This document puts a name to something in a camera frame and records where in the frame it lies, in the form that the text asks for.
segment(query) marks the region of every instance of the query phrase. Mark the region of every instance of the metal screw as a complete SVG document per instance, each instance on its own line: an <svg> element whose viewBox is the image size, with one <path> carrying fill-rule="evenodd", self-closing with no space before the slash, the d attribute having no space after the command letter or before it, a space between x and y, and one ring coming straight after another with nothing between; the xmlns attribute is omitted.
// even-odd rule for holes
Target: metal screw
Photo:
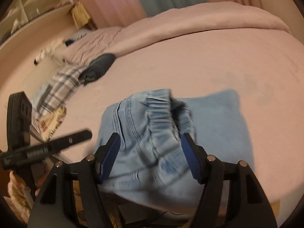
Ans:
<svg viewBox="0 0 304 228"><path fill-rule="evenodd" d="M207 156L207 159L208 159L209 161L214 161L214 160L216 159L216 157L213 156L213 155L208 155L208 156Z"/></svg>
<svg viewBox="0 0 304 228"><path fill-rule="evenodd" d="M247 165L248 165L248 164L247 164L246 161L244 161L244 160L241 160L241 161L240 161L240 166L246 167Z"/></svg>
<svg viewBox="0 0 304 228"><path fill-rule="evenodd" d="M88 155L88 156L86 157L86 160L87 160L87 161L93 161L94 159L95 159L95 156L92 155L92 154L90 154L90 155Z"/></svg>
<svg viewBox="0 0 304 228"><path fill-rule="evenodd" d="M63 162L62 161L57 161L56 163L55 163L55 166L57 167L57 168L59 168L60 166L62 166L63 165Z"/></svg>

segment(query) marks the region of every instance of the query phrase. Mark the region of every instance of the plaid fabric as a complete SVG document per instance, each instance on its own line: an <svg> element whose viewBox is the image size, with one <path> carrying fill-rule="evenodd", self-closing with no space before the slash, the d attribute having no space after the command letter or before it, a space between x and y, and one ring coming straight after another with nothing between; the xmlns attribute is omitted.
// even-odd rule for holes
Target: plaid fabric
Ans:
<svg viewBox="0 0 304 228"><path fill-rule="evenodd" d="M52 89L37 111L36 119L53 113L61 105L66 105L66 102L79 88L78 77L85 69L85 67L65 66L53 76L50 81Z"/></svg>

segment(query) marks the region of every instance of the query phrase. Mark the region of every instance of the wall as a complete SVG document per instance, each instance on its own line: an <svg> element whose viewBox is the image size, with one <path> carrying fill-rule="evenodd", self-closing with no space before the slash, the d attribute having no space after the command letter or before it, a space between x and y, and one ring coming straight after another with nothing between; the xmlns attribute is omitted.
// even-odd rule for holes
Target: wall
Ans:
<svg viewBox="0 0 304 228"><path fill-rule="evenodd" d="M20 85L36 67L35 56L51 41L68 38L76 31L70 14L38 29L0 62L0 150L7 150L6 112L9 95L20 91Z"/></svg>

